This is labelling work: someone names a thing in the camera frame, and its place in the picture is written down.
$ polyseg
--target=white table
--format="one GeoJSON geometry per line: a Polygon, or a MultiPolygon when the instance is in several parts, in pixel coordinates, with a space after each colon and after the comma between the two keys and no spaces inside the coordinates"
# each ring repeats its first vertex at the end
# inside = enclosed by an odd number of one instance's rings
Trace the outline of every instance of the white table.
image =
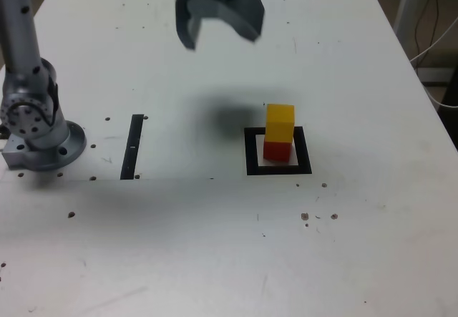
{"type": "Polygon", "coordinates": [[[377,0],[263,3],[254,45],[207,21],[195,53],[175,0],[43,3],[88,147],[21,178],[1,161],[0,316],[458,315],[457,152],[377,0]],[[246,176],[268,103],[296,106],[312,175],[246,176]]]}

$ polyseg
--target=metal robot arm base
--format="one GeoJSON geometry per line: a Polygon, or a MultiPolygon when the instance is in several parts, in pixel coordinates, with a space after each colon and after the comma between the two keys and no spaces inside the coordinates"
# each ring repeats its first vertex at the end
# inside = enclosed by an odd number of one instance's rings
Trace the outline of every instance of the metal robot arm base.
{"type": "Polygon", "coordinates": [[[38,172],[59,169],[75,161],[86,147],[86,137],[78,124],[66,123],[68,137],[61,144],[44,150],[33,150],[23,138],[11,135],[2,152],[8,167],[38,172]]]}

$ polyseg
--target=floor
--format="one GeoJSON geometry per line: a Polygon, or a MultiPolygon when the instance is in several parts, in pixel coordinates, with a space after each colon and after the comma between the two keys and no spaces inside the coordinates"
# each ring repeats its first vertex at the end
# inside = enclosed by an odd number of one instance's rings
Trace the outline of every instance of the floor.
{"type": "MultiPolygon", "coordinates": [[[[385,12],[386,18],[391,24],[394,23],[396,18],[396,12],[398,9],[400,0],[379,0],[382,9],[385,12]]],[[[43,0],[32,0],[32,8],[34,12],[38,11],[43,0]]],[[[432,27],[435,22],[435,5],[434,3],[429,4],[426,14],[424,15],[421,27],[419,27],[419,45],[421,49],[425,49],[429,46],[429,41],[432,33],[432,27]]],[[[441,34],[456,17],[456,10],[458,6],[458,0],[439,0],[440,6],[440,17],[438,20],[437,34],[441,34]]],[[[407,56],[414,57],[416,55],[416,45],[414,40],[414,25],[412,26],[412,37],[407,47],[407,56]]],[[[432,50],[424,61],[424,65],[428,67],[454,67],[458,65],[458,27],[455,27],[444,41],[437,45],[437,48],[432,50]]],[[[3,59],[0,54],[0,66],[3,65],[3,59]]],[[[439,101],[445,93],[443,87],[432,87],[429,89],[433,96],[439,101]]]]}

